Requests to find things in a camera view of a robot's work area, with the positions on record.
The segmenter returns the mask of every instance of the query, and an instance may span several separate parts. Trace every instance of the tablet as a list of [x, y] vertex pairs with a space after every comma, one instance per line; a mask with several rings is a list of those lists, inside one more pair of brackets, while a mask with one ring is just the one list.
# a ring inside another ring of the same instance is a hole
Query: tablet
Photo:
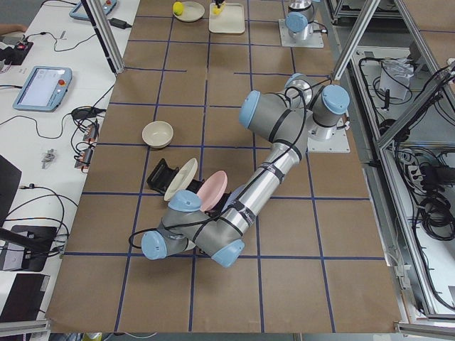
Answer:
[[[101, 0], [102, 10], [105, 15], [109, 14], [110, 11], [117, 5], [117, 0]], [[77, 20], [89, 21], [87, 13], [85, 12], [82, 2], [79, 2], [70, 12], [70, 17]]]
[[13, 108], [51, 112], [62, 102], [73, 72], [68, 67], [35, 66], [23, 85]]

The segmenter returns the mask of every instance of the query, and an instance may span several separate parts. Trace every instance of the monitor stand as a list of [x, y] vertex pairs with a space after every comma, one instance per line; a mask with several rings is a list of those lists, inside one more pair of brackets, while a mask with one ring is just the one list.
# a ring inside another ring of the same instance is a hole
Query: monitor stand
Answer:
[[22, 271], [42, 271], [46, 264], [47, 255], [57, 234], [57, 227], [15, 225], [8, 231], [0, 228], [0, 239], [7, 241], [4, 250], [0, 253], [0, 269], [4, 268], [6, 253], [9, 244], [24, 247], [22, 258]]

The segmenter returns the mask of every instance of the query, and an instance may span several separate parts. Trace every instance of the pink plate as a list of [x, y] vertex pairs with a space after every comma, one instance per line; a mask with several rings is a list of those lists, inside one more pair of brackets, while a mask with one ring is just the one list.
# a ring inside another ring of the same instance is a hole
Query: pink plate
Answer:
[[227, 185], [228, 176], [225, 171], [219, 170], [210, 176], [197, 193], [198, 197], [202, 200], [200, 210], [205, 212], [214, 208], [223, 196]]

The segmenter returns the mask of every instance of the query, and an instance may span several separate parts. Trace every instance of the tablet screen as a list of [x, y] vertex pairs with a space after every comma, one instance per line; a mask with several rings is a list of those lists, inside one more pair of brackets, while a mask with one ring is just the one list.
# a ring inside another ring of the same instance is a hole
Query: tablet screen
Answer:
[[64, 73], [64, 69], [36, 69], [18, 104], [47, 106]]

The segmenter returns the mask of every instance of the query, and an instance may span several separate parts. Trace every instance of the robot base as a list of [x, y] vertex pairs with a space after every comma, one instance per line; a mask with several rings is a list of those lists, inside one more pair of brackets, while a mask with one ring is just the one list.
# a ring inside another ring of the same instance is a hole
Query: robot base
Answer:
[[[279, 24], [279, 35], [282, 39], [282, 46], [291, 48], [323, 48], [324, 42], [322, 41], [322, 35], [319, 32], [313, 32], [306, 40], [295, 40], [289, 35], [289, 30], [284, 23], [284, 19], [278, 20]], [[312, 23], [313, 29], [318, 30], [319, 25]]]

